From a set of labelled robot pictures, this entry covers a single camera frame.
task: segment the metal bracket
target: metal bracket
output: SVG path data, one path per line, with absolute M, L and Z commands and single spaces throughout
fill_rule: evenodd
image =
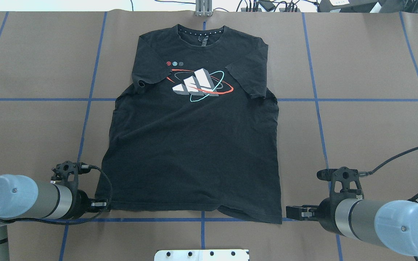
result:
M 158 250 L 154 261 L 249 261 L 248 249 Z
M 196 16 L 212 16 L 212 0 L 196 0 Z

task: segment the white metal plate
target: white metal plate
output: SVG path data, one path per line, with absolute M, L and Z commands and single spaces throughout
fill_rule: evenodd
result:
M 154 261 L 249 261 L 249 250 L 160 250 L 154 255 Z

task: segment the black device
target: black device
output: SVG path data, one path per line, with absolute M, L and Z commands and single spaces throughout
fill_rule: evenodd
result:
M 262 5 L 267 12 L 275 9 L 275 5 L 270 1 L 259 1 L 259 4 Z
M 349 4 L 333 5 L 336 0 L 322 0 L 317 8 L 321 13 L 369 13 L 378 0 L 348 0 Z

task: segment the light blue joint cap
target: light blue joint cap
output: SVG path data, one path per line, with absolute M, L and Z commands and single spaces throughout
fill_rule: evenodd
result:
M 418 203 L 388 202 L 378 210 L 374 224 L 386 247 L 405 256 L 418 256 Z
M 14 218 L 27 212 L 38 198 L 38 186 L 23 175 L 0 175 L 0 218 Z

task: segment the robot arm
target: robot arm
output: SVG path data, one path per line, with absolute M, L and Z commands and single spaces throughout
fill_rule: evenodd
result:
M 34 181 L 23 175 L 0 175 L 0 261 L 9 260 L 7 227 L 9 223 L 22 220 L 49 224 L 75 225 L 96 218 L 110 211 L 108 200 L 88 198 L 78 189 L 78 175 L 99 167 L 82 162 L 66 161 L 52 169 L 51 182 Z M 97 213 L 94 217 L 77 222 L 58 222 L 56 219 L 77 219 L 84 213 Z
M 387 247 L 405 256 L 418 256 L 418 203 L 364 199 L 359 176 L 360 172 L 347 167 L 319 171 L 320 180 L 331 182 L 330 197 L 318 206 L 287 206 L 287 218 L 318 221 L 332 233 Z M 342 189 L 335 192 L 338 182 Z M 351 182 L 357 189 L 350 189 Z

